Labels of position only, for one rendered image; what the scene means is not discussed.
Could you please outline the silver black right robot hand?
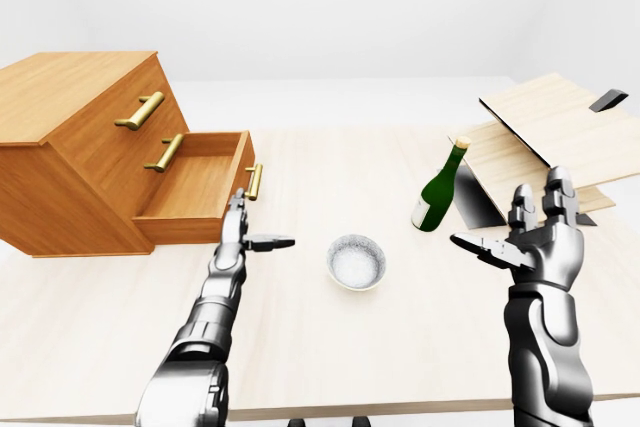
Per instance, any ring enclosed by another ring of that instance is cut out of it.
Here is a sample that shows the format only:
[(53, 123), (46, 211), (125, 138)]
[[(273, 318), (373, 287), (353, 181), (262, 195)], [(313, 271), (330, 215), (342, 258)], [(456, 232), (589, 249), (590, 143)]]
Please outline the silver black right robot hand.
[(542, 226), (537, 223), (532, 188), (521, 184), (513, 194), (506, 239), (455, 233), (450, 240), (479, 260), (510, 270), (516, 284), (538, 282), (568, 291), (584, 259), (584, 236), (576, 221), (578, 207), (569, 171), (556, 166), (549, 170), (544, 186), (546, 220)]

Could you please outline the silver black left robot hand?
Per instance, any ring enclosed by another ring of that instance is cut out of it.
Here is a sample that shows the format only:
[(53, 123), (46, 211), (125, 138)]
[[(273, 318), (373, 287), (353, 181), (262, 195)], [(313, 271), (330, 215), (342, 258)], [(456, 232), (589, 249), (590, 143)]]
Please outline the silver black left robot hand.
[(248, 213), (245, 191), (239, 188), (230, 198), (221, 230), (220, 242), (209, 262), (211, 278), (242, 277), (246, 274), (246, 253), (270, 252), (295, 245), (295, 239), (286, 235), (248, 234)]

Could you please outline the open wooden drawer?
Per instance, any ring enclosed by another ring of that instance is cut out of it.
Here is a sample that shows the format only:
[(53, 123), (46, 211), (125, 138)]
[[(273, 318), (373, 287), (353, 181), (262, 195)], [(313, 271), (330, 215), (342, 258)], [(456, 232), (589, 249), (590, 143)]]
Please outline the open wooden drawer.
[(230, 197), (249, 185), (255, 153), (250, 133), (190, 132), (159, 187), (133, 218), (156, 245), (214, 243)]

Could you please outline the wooden drawer front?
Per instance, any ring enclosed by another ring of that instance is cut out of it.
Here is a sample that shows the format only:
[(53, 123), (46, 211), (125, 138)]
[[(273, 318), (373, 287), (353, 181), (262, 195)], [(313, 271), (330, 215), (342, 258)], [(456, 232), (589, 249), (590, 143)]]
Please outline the wooden drawer front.
[[(163, 103), (137, 131), (114, 125), (115, 119), (129, 118), (140, 106), (140, 96), (160, 91)], [(128, 93), (106, 112), (90, 119), (88, 135), (80, 141), (80, 161), (96, 189), (114, 210), (129, 220), (139, 214), (162, 179), (160, 173), (145, 169), (145, 163), (159, 160), (166, 149), (161, 142), (188, 131), (186, 122), (165, 83), (139, 93)]]

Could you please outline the wooden cabinet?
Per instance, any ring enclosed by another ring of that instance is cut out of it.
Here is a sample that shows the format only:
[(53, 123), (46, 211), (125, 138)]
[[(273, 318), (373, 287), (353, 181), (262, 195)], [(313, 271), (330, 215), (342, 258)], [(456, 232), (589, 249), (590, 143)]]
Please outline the wooden cabinet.
[(44, 52), (0, 69), (1, 240), (34, 257), (148, 254), (158, 246), (49, 142), (151, 55)]

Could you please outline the patterned white bowl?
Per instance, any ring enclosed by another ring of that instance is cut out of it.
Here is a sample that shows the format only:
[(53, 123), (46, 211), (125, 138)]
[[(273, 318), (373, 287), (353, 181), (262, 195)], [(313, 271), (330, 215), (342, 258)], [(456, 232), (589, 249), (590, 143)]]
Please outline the patterned white bowl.
[(332, 242), (326, 255), (330, 276), (341, 287), (351, 291), (375, 288), (386, 274), (386, 256), (369, 237), (343, 235)]

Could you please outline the green glass bottle with cork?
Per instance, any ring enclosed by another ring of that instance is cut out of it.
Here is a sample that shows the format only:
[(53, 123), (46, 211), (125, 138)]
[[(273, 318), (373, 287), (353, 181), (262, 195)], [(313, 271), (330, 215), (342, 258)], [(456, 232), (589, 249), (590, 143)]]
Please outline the green glass bottle with cork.
[(434, 231), (442, 222), (454, 197), (455, 176), (471, 139), (457, 137), (440, 172), (422, 189), (411, 214), (411, 223), (423, 232)]

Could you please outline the pale wooden folding rack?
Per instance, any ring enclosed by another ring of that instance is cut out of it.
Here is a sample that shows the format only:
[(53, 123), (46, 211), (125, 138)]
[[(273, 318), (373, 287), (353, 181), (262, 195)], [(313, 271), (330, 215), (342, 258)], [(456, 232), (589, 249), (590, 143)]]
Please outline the pale wooden folding rack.
[(507, 222), (515, 189), (528, 184), (538, 218), (549, 171), (568, 170), (579, 213), (609, 208), (614, 202), (601, 186), (640, 179), (640, 117), (620, 106), (595, 111), (599, 96), (551, 73), (483, 95), (489, 121), (464, 121), (447, 134), (471, 145), (456, 181), (454, 202), (470, 229)]

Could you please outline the small black wedge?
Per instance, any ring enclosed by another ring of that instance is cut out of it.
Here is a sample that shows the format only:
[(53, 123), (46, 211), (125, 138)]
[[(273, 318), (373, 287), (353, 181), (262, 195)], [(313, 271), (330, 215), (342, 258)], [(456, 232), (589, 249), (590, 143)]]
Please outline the small black wedge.
[(589, 109), (595, 113), (600, 113), (616, 107), (622, 101), (629, 96), (628, 93), (620, 89), (610, 89), (594, 103), (589, 106)]

